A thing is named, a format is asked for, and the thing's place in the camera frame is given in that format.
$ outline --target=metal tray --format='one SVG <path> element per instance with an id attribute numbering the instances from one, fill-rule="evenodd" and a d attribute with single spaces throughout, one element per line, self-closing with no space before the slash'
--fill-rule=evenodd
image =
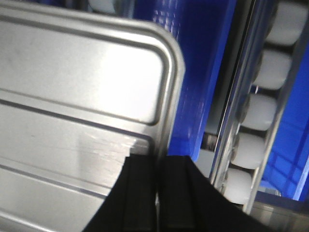
<path id="1" fill-rule="evenodd" d="M 0 47 L 0 230 L 81 231 L 125 156 L 166 154 L 180 49 L 154 23 L 16 1 Z"/>

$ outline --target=white roller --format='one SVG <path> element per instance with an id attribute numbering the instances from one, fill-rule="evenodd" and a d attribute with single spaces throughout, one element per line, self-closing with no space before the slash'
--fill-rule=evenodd
<path id="1" fill-rule="evenodd" d="M 260 166 L 264 157 L 265 144 L 263 138 L 247 133 L 239 133 L 238 135 L 239 143 L 234 150 L 232 164 L 243 168 L 256 169 Z"/>
<path id="2" fill-rule="evenodd" d="M 280 45 L 294 44 L 304 28 L 307 17 L 307 6 L 295 2 L 279 2 L 274 24 L 266 41 Z"/>
<path id="3" fill-rule="evenodd" d="M 274 50 L 264 50 L 260 70 L 253 83 L 266 89 L 279 89 L 284 84 L 291 68 L 290 55 Z"/>
<path id="4" fill-rule="evenodd" d="M 266 131 L 276 113 L 277 103 L 272 97 L 262 94 L 250 94 L 249 108 L 242 126 L 254 130 Z"/>
<path id="5" fill-rule="evenodd" d="M 249 200 L 252 178 L 249 173 L 229 168 L 224 196 L 232 203 L 245 204 Z"/>
<path id="6" fill-rule="evenodd" d="M 89 4 L 92 9 L 108 13 L 108 14 L 115 14 L 115 8 L 114 8 L 114 0 L 89 0 Z"/>

